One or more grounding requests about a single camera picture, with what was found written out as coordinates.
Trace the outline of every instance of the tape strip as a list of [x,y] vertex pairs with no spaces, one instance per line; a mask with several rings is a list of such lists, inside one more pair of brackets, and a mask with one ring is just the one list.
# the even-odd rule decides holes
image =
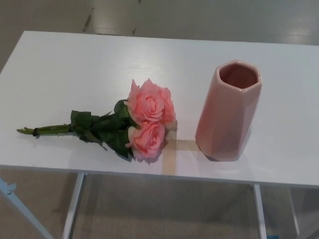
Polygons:
[[176,174],[176,151],[199,151],[195,140],[177,140],[177,121],[166,125],[166,145],[163,149],[162,175]]

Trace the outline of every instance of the green stem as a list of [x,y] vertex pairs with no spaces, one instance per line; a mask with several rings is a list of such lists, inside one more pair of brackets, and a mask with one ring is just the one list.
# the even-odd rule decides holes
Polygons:
[[[24,134],[33,134],[33,128],[21,128],[16,131]],[[69,133],[69,125],[68,124],[60,124],[60,125],[51,125],[40,127],[37,130],[37,135],[46,135],[46,134],[59,134],[59,133]]]

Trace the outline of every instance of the vase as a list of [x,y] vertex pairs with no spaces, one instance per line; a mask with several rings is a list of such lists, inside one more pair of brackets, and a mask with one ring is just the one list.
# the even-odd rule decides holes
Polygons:
[[239,157],[261,86],[255,66],[234,60],[216,68],[195,135],[203,154],[218,161]]

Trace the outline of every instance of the pink rose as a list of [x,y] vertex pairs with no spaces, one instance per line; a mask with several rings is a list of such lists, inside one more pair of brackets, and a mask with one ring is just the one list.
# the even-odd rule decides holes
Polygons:
[[157,155],[164,140],[165,126],[145,121],[140,129],[129,128],[129,141],[126,147],[132,147],[137,159],[153,158]]
[[161,88],[150,79],[137,86],[132,80],[131,92],[125,102],[131,118],[139,125],[143,121],[169,123],[175,120],[174,105],[168,88]]

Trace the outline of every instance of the pink vase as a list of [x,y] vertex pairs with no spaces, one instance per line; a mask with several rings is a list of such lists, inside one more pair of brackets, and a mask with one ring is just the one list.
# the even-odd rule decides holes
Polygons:
[[238,158],[261,85],[261,75],[252,65],[234,60],[217,67],[195,136],[203,154],[219,161]]

